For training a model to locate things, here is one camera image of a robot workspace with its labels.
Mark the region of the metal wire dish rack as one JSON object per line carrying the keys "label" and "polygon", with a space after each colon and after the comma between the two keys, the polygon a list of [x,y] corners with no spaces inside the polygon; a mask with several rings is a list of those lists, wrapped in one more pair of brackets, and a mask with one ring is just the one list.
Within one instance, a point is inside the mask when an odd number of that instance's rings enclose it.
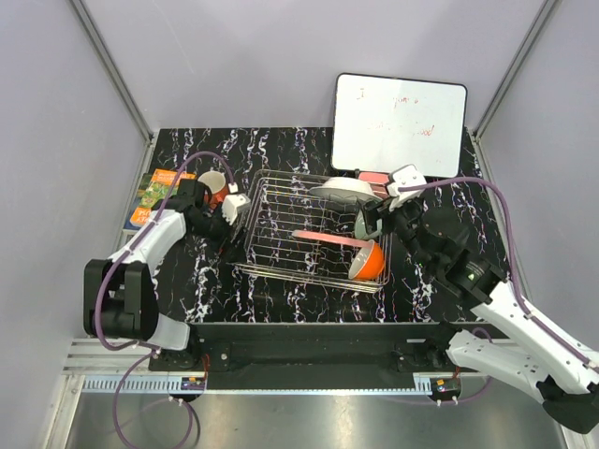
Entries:
{"label": "metal wire dish rack", "polygon": [[310,193],[327,180],[314,174],[258,170],[250,187],[252,207],[241,226],[244,258],[235,266],[264,278],[364,293],[382,289],[390,279],[390,236],[375,239],[383,251],[384,265],[379,276],[369,281],[349,278],[358,248],[293,236],[295,231],[354,236],[359,206]]}

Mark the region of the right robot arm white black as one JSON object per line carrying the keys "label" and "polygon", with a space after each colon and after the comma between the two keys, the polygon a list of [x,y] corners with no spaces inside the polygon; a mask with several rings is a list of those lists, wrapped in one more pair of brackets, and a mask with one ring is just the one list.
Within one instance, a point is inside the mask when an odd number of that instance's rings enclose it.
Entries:
{"label": "right robot arm white black", "polygon": [[444,323],[425,359],[482,372],[538,401],[563,427],[579,434],[598,424],[598,353],[539,311],[504,272],[469,247],[469,229],[448,209],[425,210],[419,199],[392,207],[386,199],[361,207],[365,227],[395,235],[422,271],[450,299],[503,332],[518,349],[497,346]]}

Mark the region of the white fluted plate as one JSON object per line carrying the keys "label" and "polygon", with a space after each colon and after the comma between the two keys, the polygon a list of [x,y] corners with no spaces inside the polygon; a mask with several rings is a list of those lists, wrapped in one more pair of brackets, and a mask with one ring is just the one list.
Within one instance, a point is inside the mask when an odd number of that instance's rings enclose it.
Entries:
{"label": "white fluted plate", "polygon": [[322,185],[311,188],[309,193],[312,196],[325,199],[370,200],[377,198],[366,181],[345,177],[329,178]]}

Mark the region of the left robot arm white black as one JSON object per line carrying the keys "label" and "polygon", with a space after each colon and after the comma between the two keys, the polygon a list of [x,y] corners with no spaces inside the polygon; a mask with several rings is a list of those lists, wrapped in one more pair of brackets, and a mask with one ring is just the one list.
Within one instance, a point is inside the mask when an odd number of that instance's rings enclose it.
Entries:
{"label": "left robot arm white black", "polygon": [[226,194],[210,205],[212,191],[203,182],[182,180],[177,192],[154,206],[150,218],[125,246],[106,259],[92,259],[83,273],[83,328],[110,351],[139,344],[169,350],[183,370],[201,361],[202,348],[191,341],[190,325],[159,311],[154,274],[173,245],[188,235],[209,240],[218,249],[251,205],[242,193]]}

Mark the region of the pink cream branch plate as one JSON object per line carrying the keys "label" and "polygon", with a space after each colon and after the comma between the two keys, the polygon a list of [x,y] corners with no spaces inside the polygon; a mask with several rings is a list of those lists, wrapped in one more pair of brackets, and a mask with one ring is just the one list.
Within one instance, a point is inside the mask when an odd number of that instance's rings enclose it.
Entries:
{"label": "pink cream branch plate", "polygon": [[369,241],[367,240],[353,239],[349,237],[298,229],[292,232],[292,237],[296,239],[315,240],[326,243],[334,243],[338,245],[352,246],[357,248],[365,248],[370,245]]}

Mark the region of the orange bowl white inside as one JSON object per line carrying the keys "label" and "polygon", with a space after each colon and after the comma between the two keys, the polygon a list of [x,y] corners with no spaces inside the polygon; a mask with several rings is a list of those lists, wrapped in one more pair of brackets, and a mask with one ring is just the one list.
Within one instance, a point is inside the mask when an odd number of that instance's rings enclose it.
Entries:
{"label": "orange bowl white inside", "polygon": [[352,281],[374,281],[385,266],[383,250],[374,240],[368,240],[353,259],[348,272]]}

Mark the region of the green celadon bowl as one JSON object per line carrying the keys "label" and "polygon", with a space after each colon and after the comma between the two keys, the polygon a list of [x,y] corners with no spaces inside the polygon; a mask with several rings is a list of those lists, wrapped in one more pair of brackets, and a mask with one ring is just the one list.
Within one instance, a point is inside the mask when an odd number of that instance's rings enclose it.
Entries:
{"label": "green celadon bowl", "polygon": [[362,211],[359,211],[356,217],[354,236],[360,240],[369,240],[376,237],[376,230],[373,232],[368,231]]}

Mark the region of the orange mug white inside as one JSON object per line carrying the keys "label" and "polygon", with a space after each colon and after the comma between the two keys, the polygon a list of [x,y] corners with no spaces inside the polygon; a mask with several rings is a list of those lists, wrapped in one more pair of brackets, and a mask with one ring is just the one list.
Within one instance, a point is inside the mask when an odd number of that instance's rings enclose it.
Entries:
{"label": "orange mug white inside", "polygon": [[218,171],[207,171],[197,179],[199,192],[197,205],[201,211],[213,212],[220,209],[229,194],[226,176]]}

